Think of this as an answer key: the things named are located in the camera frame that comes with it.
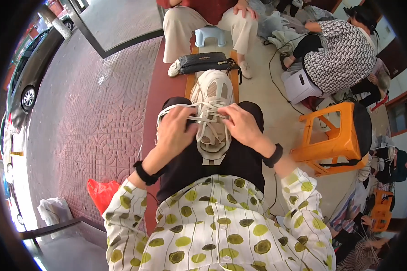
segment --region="gray hair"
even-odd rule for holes
[[[377,73],[377,86],[383,90],[386,91],[390,88],[391,86],[391,75],[388,70],[388,68],[383,65],[383,67],[378,71]]]

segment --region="sneaker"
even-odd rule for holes
[[[252,70],[250,69],[250,66],[248,65],[247,61],[243,61],[238,65],[241,68],[241,73],[243,74],[243,77],[245,79],[252,79],[253,77]]]
[[[179,74],[179,69],[181,69],[181,65],[179,63],[179,59],[172,63],[168,70],[169,77],[175,77]]]
[[[218,160],[228,151],[231,143],[231,135],[222,122],[228,116],[217,113],[219,107],[234,103],[233,87],[226,73],[219,70],[208,70],[199,77],[190,94],[191,105],[180,105],[184,107],[196,107],[196,116],[189,116],[199,124],[196,134],[197,149],[202,158],[207,160]],[[158,114],[156,134],[158,139],[158,125],[161,117],[166,115],[172,105]]]

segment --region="beige pants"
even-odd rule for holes
[[[194,30],[209,24],[197,11],[189,7],[174,7],[164,15],[164,63],[172,63],[181,56],[190,54],[190,38]],[[242,11],[233,14],[233,8],[228,9],[217,27],[230,31],[233,48],[239,54],[246,54],[252,48],[256,39],[258,22],[251,18],[247,12],[243,18]]]

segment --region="wallet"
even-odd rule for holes
[[[222,52],[209,52],[186,55],[179,58],[179,74],[190,74],[207,70],[230,71],[238,69],[239,84],[243,81],[243,75],[238,64],[232,58],[226,58]]]

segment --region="shoelace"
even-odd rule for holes
[[[201,107],[201,109],[197,112],[197,116],[201,116],[201,117],[195,117],[195,116],[189,116],[187,119],[188,120],[193,120],[193,121],[200,121],[203,122],[202,124],[202,130],[201,130],[201,134],[199,136],[199,138],[196,138],[196,140],[198,142],[200,142],[203,138],[203,132],[205,130],[205,127],[208,126],[211,130],[211,132],[213,133],[213,135],[215,136],[215,138],[219,141],[219,135],[217,134],[216,129],[211,125],[211,122],[217,122],[217,118],[215,119],[209,119],[208,116],[216,116],[216,117],[221,117],[226,119],[227,116],[223,116],[221,114],[217,113],[217,110],[219,107],[223,107],[225,106],[225,103],[223,101],[220,100],[212,100],[210,102],[197,102],[195,104],[192,105],[184,105],[184,104],[179,104],[179,105],[171,105],[169,107],[166,107],[165,109],[163,109],[157,117],[157,126],[155,127],[155,133],[157,135],[157,140],[158,140],[158,125],[161,122],[161,117],[166,115],[172,108],[175,108],[176,106],[183,106],[183,107],[197,107],[199,105],[203,105]]]

